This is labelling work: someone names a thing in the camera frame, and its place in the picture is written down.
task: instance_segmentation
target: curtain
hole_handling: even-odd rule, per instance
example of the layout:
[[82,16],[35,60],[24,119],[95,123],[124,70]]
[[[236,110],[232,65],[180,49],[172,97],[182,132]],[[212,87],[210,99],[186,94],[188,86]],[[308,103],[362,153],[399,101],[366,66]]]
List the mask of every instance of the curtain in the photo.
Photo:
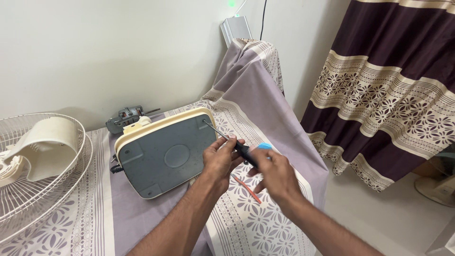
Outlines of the curtain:
[[353,0],[301,125],[380,192],[455,141],[454,93],[454,0]]

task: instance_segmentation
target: wire fan grill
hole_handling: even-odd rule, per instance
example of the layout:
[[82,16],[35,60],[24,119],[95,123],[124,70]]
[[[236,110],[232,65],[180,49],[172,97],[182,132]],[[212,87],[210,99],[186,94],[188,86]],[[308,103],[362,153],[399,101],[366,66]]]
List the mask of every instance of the wire fan grill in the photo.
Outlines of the wire fan grill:
[[0,245],[9,242],[21,232],[31,227],[38,227],[56,210],[75,188],[90,164],[93,148],[85,129],[76,119],[59,114],[29,114],[0,119],[0,152],[18,140],[38,121],[61,117],[72,121],[77,128],[78,153],[72,163],[58,176],[38,181],[27,179],[30,164],[24,159],[24,167],[19,178],[0,188]]

